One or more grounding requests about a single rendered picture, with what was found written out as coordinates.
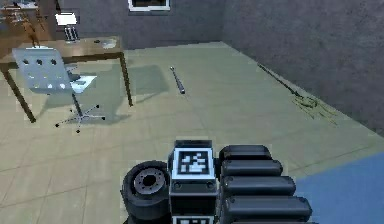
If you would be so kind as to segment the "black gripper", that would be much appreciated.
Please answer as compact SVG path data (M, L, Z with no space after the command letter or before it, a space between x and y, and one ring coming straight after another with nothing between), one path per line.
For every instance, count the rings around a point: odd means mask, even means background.
M163 161L144 161L131 168L120 190L128 214L123 224L169 224L169 185Z

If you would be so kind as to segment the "brown wooden desk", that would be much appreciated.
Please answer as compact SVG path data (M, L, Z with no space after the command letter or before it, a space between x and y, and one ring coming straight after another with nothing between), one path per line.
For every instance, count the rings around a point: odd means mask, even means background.
M96 43L96 40L103 41L109 39L116 40L116 45L112 48L104 49L101 43ZM41 44L43 46L57 49L61 53L65 64L118 59L122 70L128 103L130 107L133 106L130 79L127 69L127 60L124 54L121 38L119 36L83 38L80 41L72 44L67 43L65 40L42 41ZM24 96L20 92L20 89L14 81L13 77L10 75L10 70L17 68L18 66L14 57L12 56L11 51L8 51L3 55L0 54L0 71L2 72L4 79L18 100L28 120L31 123L35 123L36 118L34 114L32 113L27 101L24 99Z

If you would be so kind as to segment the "grey swivel office chair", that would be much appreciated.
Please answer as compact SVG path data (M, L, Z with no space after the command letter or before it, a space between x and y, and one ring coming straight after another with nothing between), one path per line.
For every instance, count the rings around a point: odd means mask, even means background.
M99 108L96 104L86 111L83 111L76 98L77 94L82 94L94 81L95 76L79 75L74 78L74 74L64 64L60 52L50 47L28 47L13 48L13 58L16 61L18 70L23 75L27 87L38 94L70 94L75 106L71 110L73 116L69 119L57 122L56 127L64 123L75 120L77 122L76 132L80 132L81 124L87 119L102 119L104 115L93 115L91 111Z

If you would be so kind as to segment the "blue floor cloth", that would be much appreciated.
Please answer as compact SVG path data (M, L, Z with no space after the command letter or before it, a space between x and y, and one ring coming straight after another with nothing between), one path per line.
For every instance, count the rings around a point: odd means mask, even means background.
M384 224L384 152L297 182L318 224Z

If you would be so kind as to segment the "brown wooden shelf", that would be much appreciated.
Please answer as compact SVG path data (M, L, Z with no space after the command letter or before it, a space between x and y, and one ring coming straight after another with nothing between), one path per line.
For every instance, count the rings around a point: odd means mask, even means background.
M39 41L55 39L57 0L0 0L0 47L30 42L30 34Z

